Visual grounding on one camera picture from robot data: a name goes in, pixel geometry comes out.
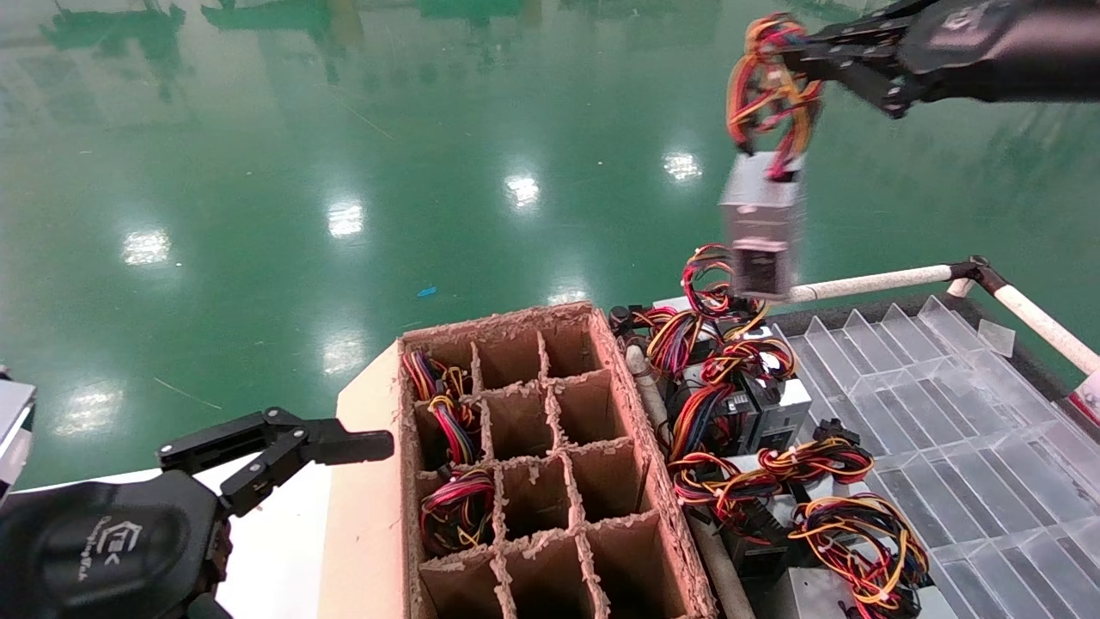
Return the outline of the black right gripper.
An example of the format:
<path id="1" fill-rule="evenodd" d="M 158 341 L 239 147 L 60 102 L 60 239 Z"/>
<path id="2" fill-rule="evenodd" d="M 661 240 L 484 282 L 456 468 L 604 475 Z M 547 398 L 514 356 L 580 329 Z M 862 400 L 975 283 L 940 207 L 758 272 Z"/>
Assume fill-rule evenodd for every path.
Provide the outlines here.
<path id="1" fill-rule="evenodd" d="M 1096 1 L 895 1 L 810 35 L 795 70 L 900 119 L 913 101 L 894 70 L 832 54 L 899 42 L 897 63 L 924 102 L 1084 102 L 1099 93 Z"/>

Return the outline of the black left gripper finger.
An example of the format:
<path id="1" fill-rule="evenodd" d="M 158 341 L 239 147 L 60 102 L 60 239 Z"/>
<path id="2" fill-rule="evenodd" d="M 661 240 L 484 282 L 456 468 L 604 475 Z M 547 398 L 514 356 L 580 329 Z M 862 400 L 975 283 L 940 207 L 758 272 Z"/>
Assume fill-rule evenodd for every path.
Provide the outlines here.
<path id="1" fill-rule="evenodd" d="M 196 475 L 252 456 L 221 485 L 224 509 L 243 517 L 310 463 L 353 465 L 385 461 L 394 453 L 389 431 L 349 432 L 340 420 L 304 420 L 283 408 L 267 408 L 170 440 L 160 447 L 158 462 L 165 473 Z"/>

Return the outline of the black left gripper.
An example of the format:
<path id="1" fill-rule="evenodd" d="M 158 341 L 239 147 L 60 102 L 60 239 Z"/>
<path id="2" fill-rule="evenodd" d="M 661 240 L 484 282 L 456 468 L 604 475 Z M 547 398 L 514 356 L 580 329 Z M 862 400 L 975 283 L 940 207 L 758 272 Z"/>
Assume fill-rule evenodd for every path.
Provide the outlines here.
<path id="1" fill-rule="evenodd" d="M 1 518 L 4 618 L 232 619 L 232 549 L 199 480 L 85 480 L 13 494 Z"/>

